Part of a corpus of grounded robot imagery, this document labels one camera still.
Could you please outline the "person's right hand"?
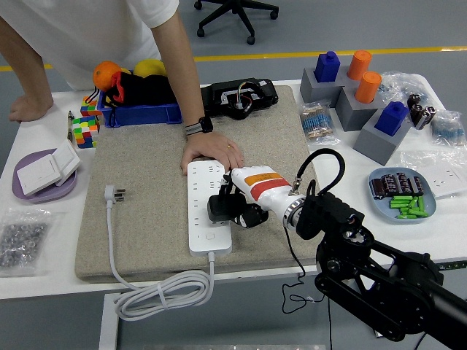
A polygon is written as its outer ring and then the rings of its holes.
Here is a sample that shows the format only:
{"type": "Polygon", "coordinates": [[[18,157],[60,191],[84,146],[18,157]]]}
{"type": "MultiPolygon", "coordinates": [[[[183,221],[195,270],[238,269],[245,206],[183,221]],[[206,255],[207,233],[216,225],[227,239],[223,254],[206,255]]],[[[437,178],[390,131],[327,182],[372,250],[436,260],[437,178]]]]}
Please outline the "person's right hand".
{"type": "Polygon", "coordinates": [[[52,96],[39,98],[24,95],[12,103],[8,118],[10,121],[19,123],[35,121],[44,117],[52,105],[52,96]]]}

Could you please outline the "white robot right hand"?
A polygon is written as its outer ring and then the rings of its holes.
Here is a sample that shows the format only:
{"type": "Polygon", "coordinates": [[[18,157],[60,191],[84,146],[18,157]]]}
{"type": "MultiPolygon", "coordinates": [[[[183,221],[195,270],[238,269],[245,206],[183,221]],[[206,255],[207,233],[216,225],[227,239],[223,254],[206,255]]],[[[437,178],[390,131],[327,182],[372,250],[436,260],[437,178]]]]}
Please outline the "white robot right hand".
{"type": "Polygon", "coordinates": [[[235,168],[223,176],[220,191],[209,200],[209,218],[229,219],[243,228],[253,228],[273,212],[284,228],[298,225],[305,196],[300,194],[302,178],[289,183],[268,166],[235,168]]]}

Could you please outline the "person's left hand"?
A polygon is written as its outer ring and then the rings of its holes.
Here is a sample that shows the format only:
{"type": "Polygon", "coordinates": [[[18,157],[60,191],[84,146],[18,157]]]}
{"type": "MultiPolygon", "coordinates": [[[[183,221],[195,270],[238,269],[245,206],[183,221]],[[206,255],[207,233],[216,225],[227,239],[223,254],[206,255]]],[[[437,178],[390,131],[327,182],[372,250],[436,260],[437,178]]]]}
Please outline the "person's left hand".
{"type": "Polygon", "coordinates": [[[207,157],[218,160],[229,171],[244,166],[244,156],[239,146],[218,132],[195,133],[187,137],[182,155],[182,174],[188,174],[188,164],[195,158],[207,157]]]}

